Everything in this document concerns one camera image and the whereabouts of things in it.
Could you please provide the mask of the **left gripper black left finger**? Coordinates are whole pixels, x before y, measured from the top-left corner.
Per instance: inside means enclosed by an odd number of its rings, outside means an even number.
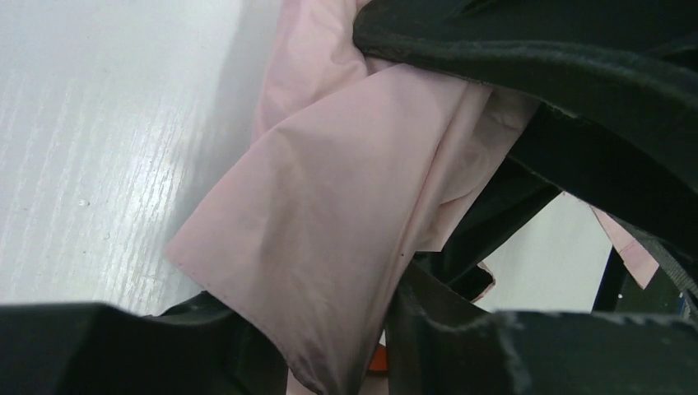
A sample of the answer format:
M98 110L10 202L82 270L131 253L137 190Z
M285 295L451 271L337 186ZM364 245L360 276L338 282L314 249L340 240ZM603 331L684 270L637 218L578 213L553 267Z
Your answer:
M283 394L288 368L203 292L156 316L101 303L4 305L4 394Z

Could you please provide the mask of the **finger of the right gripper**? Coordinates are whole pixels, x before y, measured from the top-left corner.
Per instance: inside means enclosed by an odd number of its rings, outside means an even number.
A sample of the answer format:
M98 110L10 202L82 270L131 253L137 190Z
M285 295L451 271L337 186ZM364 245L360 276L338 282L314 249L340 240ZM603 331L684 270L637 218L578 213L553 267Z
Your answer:
M591 120L697 187L694 1L372 1L353 40Z

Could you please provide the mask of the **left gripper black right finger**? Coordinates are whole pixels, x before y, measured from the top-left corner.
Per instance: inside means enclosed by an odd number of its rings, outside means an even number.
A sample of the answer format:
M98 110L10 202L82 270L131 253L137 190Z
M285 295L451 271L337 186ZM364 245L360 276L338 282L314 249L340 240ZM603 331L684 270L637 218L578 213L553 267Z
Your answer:
M488 313L411 264L386 320L392 394L694 394L697 327L656 314Z

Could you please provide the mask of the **pink and black folding umbrella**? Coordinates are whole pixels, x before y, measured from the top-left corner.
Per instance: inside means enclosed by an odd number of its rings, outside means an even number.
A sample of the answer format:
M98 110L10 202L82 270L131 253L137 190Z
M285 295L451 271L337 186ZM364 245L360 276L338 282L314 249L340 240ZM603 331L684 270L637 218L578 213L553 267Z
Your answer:
M370 2L282 4L251 146L168 248L302 384L358 393L409 265L460 295L562 192L696 303L697 187L530 95L361 52Z

